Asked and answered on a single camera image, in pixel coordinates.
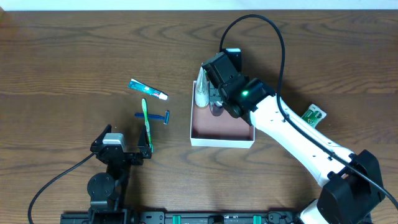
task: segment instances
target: green toothbrush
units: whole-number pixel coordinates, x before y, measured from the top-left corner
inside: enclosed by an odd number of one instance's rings
[[[151,151],[154,152],[154,145],[152,144],[152,139],[150,138],[150,127],[149,127],[149,122],[148,122],[148,109],[147,109],[147,102],[145,99],[142,99],[142,112],[144,112],[145,127],[147,128],[149,147],[150,147]]]

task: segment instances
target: white wall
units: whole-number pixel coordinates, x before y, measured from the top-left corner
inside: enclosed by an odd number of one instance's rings
[[[398,9],[398,0],[0,0],[5,11]]]

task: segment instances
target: green and white package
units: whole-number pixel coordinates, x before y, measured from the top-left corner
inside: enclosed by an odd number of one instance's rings
[[[316,105],[311,104],[311,106],[301,118],[304,119],[304,121],[310,124],[313,128],[315,128],[315,126],[325,117],[326,113],[324,111],[322,111]]]

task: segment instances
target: wood grain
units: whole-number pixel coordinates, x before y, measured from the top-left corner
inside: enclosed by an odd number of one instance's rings
[[[0,223],[27,223],[27,207],[51,178],[86,157],[107,124],[135,149],[141,98],[156,151],[132,171],[127,204],[181,210],[303,208],[320,188],[285,149],[256,133],[250,150],[191,147],[192,80],[218,50],[235,18],[263,14],[287,47],[284,100],[302,114],[328,113],[317,127],[336,142],[379,159],[398,197],[398,19],[395,11],[6,12],[0,21]],[[275,86],[280,45],[260,20],[231,29],[226,47],[243,50],[244,73]],[[160,101],[126,88],[136,78],[169,95]],[[86,184],[105,166],[89,160],[36,202],[36,223],[59,223],[89,207]],[[387,199],[375,223],[397,223]]]

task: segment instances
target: open box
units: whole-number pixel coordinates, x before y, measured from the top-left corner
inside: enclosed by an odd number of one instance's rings
[[[250,148],[254,143],[254,126],[242,118],[233,118],[227,111],[213,116],[210,107],[195,105],[196,81],[193,81],[191,108],[191,145]]]

